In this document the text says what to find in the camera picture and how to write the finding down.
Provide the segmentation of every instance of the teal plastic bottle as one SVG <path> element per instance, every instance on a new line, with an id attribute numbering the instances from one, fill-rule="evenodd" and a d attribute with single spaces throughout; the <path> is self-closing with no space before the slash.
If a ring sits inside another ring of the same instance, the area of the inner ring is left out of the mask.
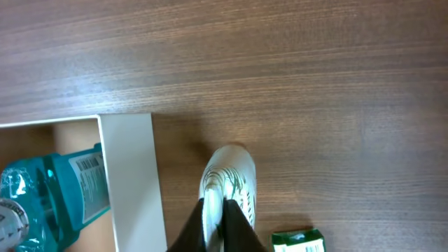
<path id="1" fill-rule="evenodd" d="M 29 221 L 16 252 L 64 250 L 110 208 L 101 145 L 9 164 L 1 175 L 1 197 L 17 202 Z"/>

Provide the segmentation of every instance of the wooden table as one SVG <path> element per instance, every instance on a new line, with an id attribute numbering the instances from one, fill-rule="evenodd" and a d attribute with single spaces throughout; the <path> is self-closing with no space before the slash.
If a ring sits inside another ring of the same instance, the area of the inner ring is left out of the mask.
<path id="1" fill-rule="evenodd" d="M 1 123 L 148 111 L 169 244 L 240 141 L 264 244 L 448 247 L 447 1 L 0 0 Z"/>

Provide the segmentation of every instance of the bottle cap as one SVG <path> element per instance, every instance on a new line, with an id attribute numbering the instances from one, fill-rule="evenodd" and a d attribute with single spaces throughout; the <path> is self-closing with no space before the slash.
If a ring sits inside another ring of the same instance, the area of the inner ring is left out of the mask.
<path id="1" fill-rule="evenodd" d="M 29 221 L 25 210 L 11 199 L 0 198 L 0 251 L 18 246 L 28 231 Z"/>

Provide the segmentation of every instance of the barcode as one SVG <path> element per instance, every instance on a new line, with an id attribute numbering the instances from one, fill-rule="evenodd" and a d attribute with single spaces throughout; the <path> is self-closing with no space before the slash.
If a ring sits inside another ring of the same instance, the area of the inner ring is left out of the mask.
<path id="1" fill-rule="evenodd" d="M 76 161 L 76 164 L 78 165 L 81 171 L 85 171 L 87 169 L 99 166 L 98 160 L 95 157 L 87 157 L 79 159 Z"/>
<path id="2" fill-rule="evenodd" d="M 281 252 L 325 252 L 323 239 L 307 241 L 301 244 L 287 246 L 286 244 L 274 245 L 274 251 Z"/>
<path id="3" fill-rule="evenodd" d="M 321 250 L 321 246 L 319 246 L 318 244 L 314 245 L 314 246 L 308 246 L 305 248 L 305 252 L 323 252 L 323 250 Z"/>

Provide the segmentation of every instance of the white panel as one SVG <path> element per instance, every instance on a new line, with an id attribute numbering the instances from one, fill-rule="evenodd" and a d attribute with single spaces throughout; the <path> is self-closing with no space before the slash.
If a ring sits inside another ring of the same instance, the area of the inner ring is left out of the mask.
<path id="1" fill-rule="evenodd" d="M 100 115 L 99 128 L 117 251 L 166 251 L 151 115 Z"/>
<path id="2" fill-rule="evenodd" d="M 76 121 L 76 120 L 96 119 L 96 118 L 98 118 L 98 115 L 74 116 L 74 117 L 70 117 L 70 118 L 35 120 L 35 121 L 29 121 L 29 122 L 12 122 L 12 123 L 0 124 L 0 128 L 21 127 L 21 126 L 29 126 L 29 125 L 45 125 L 45 124 L 52 124 L 52 123 L 71 122 L 71 121 Z"/>

